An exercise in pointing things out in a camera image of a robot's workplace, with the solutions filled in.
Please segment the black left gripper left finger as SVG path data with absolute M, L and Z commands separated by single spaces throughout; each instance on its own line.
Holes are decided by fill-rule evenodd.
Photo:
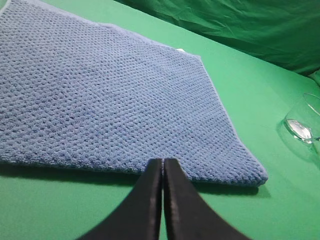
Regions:
M 80 240 L 157 240 L 162 214 L 162 160 L 151 159 L 120 205 Z

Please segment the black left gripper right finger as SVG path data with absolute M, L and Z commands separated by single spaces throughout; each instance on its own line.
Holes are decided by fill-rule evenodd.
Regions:
M 200 197 L 177 159 L 164 160 L 164 216 L 169 240 L 247 240 Z

